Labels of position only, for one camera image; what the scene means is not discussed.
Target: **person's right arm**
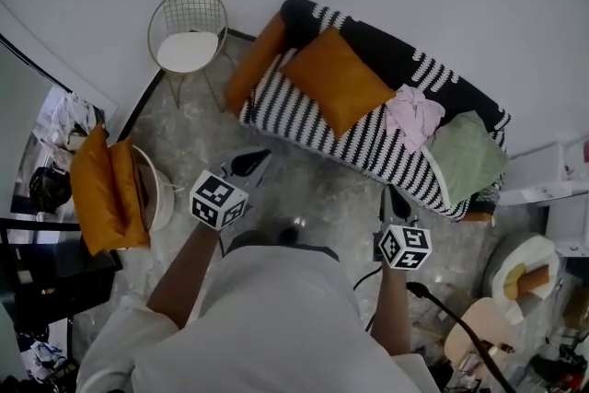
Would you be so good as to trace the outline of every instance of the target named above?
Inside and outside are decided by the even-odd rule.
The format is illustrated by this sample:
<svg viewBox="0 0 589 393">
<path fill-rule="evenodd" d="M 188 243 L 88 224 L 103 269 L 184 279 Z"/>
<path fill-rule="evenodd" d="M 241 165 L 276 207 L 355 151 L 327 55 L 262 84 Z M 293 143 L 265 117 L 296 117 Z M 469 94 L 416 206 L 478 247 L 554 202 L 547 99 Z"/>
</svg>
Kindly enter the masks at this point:
<svg viewBox="0 0 589 393">
<path fill-rule="evenodd" d="M 371 335 L 389 355 L 410 352 L 410 323 L 407 304 L 407 277 L 383 263 L 383 278 Z"/>
</svg>

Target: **person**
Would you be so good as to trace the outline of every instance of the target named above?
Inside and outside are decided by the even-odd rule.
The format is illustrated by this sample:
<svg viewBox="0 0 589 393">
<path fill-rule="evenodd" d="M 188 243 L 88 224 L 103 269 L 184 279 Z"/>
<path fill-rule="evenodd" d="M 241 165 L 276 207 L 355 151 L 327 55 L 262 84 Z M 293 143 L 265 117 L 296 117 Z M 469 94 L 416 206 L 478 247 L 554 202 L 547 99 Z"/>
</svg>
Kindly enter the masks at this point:
<svg viewBox="0 0 589 393">
<path fill-rule="evenodd" d="M 197 225 L 146 306 L 123 298 L 80 366 L 78 392 L 439 391 L 410 354 L 405 272 L 383 266 L 368 334 L 337 255 L 296 244 L 295 229 L 236 237 L 187 325 L 218 238 Z"/>
</svg>

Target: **pink cloth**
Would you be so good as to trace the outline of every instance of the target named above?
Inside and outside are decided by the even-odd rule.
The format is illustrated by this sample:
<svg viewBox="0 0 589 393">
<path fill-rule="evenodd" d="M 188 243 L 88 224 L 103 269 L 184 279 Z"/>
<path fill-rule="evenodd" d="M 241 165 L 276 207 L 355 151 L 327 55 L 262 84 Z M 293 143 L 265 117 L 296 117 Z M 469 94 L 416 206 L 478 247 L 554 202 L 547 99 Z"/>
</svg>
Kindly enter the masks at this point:
<svg viewBox="0 0 589 393">
<path fill-rule="evenodd" d="M 387 102 L 387 135 L 400 129 L 404 133 L 403 144 L 412 154 L 435 132 L 444 115 L 442 105 L 428 100 L 419 89 L 403 84 L 397 96 Z"/>
</svg>

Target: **forearm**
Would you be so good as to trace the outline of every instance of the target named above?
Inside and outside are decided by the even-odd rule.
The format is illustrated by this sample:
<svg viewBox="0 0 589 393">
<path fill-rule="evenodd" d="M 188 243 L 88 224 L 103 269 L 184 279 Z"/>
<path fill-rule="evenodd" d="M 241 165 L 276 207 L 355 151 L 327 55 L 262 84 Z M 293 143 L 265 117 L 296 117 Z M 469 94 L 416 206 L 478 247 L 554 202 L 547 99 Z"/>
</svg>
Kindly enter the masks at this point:
<svg viewBox="0 0 589 393">
<path fill-rule="evenodd" d="M 389 355 L 410 352 L 410 323 L 404 271 L 383 267 L 372 337 Z"/>
<path fill-rule="evenodd" d="M 147 307 L 182 329 L 201 291 L 217 238 L 217 231 L 198 224 L 149 297 Z"/>
</svg>

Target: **black pants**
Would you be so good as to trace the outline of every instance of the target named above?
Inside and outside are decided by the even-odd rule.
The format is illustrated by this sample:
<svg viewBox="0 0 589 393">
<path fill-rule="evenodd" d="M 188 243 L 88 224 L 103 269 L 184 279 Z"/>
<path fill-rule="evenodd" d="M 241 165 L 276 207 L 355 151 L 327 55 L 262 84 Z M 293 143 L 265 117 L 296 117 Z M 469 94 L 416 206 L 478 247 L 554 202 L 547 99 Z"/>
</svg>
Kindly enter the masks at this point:
<svg viewBox="0 0 589 393">
<path fill-rule="evenodd" d="M 277 243 L 272 241 L 264 233 L 256 230 L 246 231 L 245 233 L 242 233 L 234 238 L 229 245 L 227 254 L 236 249 L 244 248 L 245 246 L 282 246 L 284 248 L 314 250 L 316 252 L 323 252 L 324 254 L 327 254 L 337 262 L 340 261 L 338 255 L 326 246 L 310 246 L 308 244 L 281 244 L 280 242 Z"/>
</svg>

